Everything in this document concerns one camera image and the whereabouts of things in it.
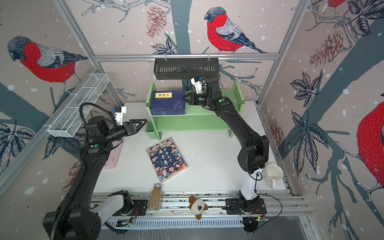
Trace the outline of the dark blue bottom book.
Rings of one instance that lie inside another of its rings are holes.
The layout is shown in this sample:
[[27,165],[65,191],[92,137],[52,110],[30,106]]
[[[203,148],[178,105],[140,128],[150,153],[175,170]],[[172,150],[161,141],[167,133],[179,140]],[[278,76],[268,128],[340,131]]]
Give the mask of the dark blue bottom book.
[[151,103],[151,110],[157,111],[185,111],[186,102],[184,90],[155,91]]

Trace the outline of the blue book wide yellow label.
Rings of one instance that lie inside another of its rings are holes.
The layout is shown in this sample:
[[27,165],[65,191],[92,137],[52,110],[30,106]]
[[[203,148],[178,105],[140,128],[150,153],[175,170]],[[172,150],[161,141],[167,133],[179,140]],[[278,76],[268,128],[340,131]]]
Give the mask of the blue book wide yellow label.
[[152,116],[178,116],[185,114],[185,112],[151,112]]

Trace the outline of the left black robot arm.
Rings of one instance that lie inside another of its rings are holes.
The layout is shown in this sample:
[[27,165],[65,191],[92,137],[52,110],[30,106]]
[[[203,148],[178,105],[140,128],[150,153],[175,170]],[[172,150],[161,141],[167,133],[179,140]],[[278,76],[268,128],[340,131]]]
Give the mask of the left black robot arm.
[[105,166],[115,141],[138,133],[148,121],[135,119],[109,128],[105,117],[91,118],[86,124],[85,146],[79,159],[81,167],[74,183],[54,212],[43,219],[51,240],[95,240],[102,225],[116,212],[129,214],[133,202],[128,191],[109,195],[101,205],[91,209],[91,199],[98,177]]

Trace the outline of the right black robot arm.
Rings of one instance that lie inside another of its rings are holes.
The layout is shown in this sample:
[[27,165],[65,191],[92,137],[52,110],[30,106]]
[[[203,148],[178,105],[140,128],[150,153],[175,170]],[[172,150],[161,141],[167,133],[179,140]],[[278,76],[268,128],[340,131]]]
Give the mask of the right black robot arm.
[[241,117],[233,102],[222,95],[217,78],[191,78],[194,90],[183,97],[189,105],[202,106],[221,118],[237,137],[241,145],[238,163],[246,172],[239,192],[240,210],[245,214],[258,212],[265,214],[263,199],[259,194],[259,184],[263,179],[262,170],[269,160],[269,139],[255,132]]

